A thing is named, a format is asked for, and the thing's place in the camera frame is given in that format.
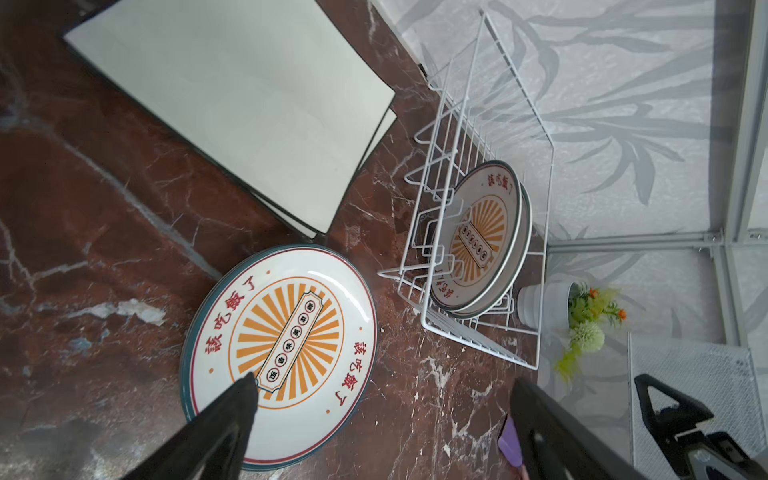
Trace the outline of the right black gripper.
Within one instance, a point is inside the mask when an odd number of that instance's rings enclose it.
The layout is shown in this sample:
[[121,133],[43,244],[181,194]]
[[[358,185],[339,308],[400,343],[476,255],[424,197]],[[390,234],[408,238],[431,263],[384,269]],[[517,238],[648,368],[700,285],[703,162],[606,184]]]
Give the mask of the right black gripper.
[[[725,432],[704,434],[698,424],[714,418],[701,401],[649,374],[634,378],[643,423],[679,479],[766,479],[767,469]],[[673,401],[655,409],[649,390]]]

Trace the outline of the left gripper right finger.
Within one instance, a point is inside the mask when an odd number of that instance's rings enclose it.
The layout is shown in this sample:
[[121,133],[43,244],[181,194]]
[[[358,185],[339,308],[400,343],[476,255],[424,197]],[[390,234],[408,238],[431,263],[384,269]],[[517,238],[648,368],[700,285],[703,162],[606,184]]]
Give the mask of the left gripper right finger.
[[641,479],[643,475],[535,383],[519,378],[510,414],[531,479]]

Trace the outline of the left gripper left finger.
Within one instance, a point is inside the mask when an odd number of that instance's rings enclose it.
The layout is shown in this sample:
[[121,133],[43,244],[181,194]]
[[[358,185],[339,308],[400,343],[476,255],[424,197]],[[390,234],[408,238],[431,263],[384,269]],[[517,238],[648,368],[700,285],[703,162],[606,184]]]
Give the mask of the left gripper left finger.
[[257,409],[258,381],[249,372],[125,477],[239,478]]

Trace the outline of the square white plate black rim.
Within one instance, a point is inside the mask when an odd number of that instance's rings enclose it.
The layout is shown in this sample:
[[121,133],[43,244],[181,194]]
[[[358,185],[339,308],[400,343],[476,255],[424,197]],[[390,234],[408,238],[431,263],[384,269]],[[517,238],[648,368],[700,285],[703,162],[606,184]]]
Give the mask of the square white plate black rim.
[[[361,175],[363,168],[368,163],[369,158],[371,157],[373,152],[378,148],[384,136],[388,133],[388,131],[391,129],[392,125],[395,123],[396,120],[397,120],[396,113],[392,108],[388,108],[373,136],[373,140],[371,141],[371,144],[368,146],[364,154],[363,160],[359,163],[358,168],[355,172],[355,176],[353,177],[353,180],[350,182],[350,184],[353,184],[354,181]],[[287,225],[294,231],[301,234],[304,238],[307,238],[309,240],[314,240],[318,236],[320,236],[320,233],[318,233],[317,231],[307,227],[306,225],[303,225],[301,222],[291,217],[288,213],[283,212],[277,206],[269,203],[267,199],[260,193],[256,192],[255,190],[251,190],[251,194],[265,208],[269,209],[271,213],[275,215],[281,222],[283,222],[285,225]]]

